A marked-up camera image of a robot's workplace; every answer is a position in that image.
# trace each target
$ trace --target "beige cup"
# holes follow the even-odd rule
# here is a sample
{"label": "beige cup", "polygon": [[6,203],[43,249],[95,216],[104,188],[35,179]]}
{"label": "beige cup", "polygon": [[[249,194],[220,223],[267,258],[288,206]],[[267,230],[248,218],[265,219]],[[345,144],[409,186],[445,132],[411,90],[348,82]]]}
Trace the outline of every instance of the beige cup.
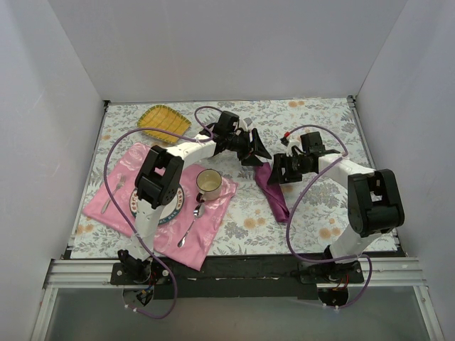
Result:
{"label": "beige cup", "polygon": [[205,169],[198,174],[196,185],[199,189],[198,202],[216,200],[222,190],[221,174],[214,169]]}

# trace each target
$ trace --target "silver spoon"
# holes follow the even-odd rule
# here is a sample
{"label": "silver spoon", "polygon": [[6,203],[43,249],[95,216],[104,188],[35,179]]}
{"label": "silver spoon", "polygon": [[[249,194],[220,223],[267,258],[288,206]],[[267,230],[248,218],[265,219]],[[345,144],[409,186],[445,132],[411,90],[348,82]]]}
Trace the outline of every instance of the silver spoon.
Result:
{"label": "silver spoon", "polygon": [[198,206],[196,206],[196,208],[193,211],[194,219],[191,222],[190,227],[186,230],[186,233],[183,236],[183,238],[180,239],[180,241],[178,242],[177,247],[182,247],[185,244],[185,238],[186,238],[186,236],[188,236],[188,233],[190,232],[191,227],[193,227],[193,224],[196,221],[196,219],[202,217],[202,215],[204,214],[204,211],[205,211],[205,206],[204,206],[203,202],[201,204],[199,204]]}

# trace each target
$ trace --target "fork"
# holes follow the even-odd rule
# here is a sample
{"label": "fork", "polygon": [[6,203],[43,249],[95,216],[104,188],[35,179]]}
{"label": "fork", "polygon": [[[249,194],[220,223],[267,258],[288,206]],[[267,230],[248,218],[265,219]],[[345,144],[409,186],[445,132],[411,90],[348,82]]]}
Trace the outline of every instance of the fork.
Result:
{"label": "fork", "polygon": [[[115,193],[123,187],[123,185],[125,184],[125,180],[127,179],[127,177],[125,175],[122,174],[122,176],[120,177],[120,180],[114,190],[114,192],[112,192],[112,196],[115,195]],[[109,197],[109,199],[106,200],[106,203],[105,205],[102,207],[101,209],[101,214],[104,214],[107,210],[107,206],[109,206],[109,204],[111,203],[111,198]]]}

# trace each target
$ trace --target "yellow plate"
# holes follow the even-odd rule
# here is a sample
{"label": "yellow plate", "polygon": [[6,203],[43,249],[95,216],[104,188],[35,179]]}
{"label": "yellow plate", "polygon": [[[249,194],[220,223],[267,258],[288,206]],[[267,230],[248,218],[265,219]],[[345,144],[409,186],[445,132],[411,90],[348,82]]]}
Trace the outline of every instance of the yellow plate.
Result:
{"label": "yellow plate", "polygon": [[[155,105],[144,112],[137,122],[137,126],[141,128],[160,128],[179,135],[183,135],[190,125],[190,120],[176,110],[162,104]],[[178,140],[177,137],[157,131],[144,131],[144,133],[168,144],[174,144]]]}

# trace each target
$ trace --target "gray wall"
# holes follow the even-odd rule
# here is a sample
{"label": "gray wall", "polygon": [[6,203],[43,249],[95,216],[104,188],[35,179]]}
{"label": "gray wall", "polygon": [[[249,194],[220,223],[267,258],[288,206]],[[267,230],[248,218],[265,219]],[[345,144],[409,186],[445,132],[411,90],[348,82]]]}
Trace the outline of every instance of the gray wall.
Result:
{"label": "gray wall", "polygon": [[378,167],[397,176],[405,250],[420,258],[455,340],[455,1],[409,0],[358,96]]}
{"label": "gray wall", "polygon": [[103,99],[357,94],[406,0],[50,0]]}
{"label": "gray wall", "polygon": [[73,226],[102,101],[46,0],[0,0],[0,22],[0,340],[27,340]]}

